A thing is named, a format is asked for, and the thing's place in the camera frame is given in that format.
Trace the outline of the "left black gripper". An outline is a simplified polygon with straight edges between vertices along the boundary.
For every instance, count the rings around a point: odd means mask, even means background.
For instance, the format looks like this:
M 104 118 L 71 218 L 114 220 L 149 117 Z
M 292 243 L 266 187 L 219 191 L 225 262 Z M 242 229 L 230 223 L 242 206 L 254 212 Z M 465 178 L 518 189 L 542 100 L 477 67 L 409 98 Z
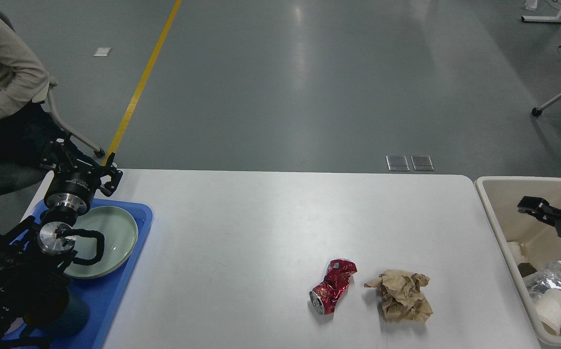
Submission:
M 64 138 L 49 141 L 39 157 L 38 166 L 42 170 L 54 172 L 44 198 L 45 206 L 63 206 L 81 216 L 90 210 L 97 190 L 106 197 L 116 192 L 123 171 L 114 163 L 116 153 L 109 154 L 105 165 L 75 166 L 69 146 L 70 137 L 67 134 Z

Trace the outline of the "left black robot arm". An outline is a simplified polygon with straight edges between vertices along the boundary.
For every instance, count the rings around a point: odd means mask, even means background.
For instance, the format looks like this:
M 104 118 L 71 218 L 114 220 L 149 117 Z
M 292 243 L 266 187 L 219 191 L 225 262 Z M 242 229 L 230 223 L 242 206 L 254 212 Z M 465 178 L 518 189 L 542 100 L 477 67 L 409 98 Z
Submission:
M 17 318 L 52 319 L 71 279 L 65 270 L 72 264 L 91 266 L 102 260 L 105 236 L 96 230 L 75 228 L 77 219 L 91 208 L 99 190 L 111 196 L 123 173 L 110 153 L 103 165 L 77 155 L 66 139 L 51 141 L 41 166 L 53 179 L 39 217 L 28 216 L 0 237 L 0 349 L 50 347 L 50 339 L 26 335 L 4 336 Z

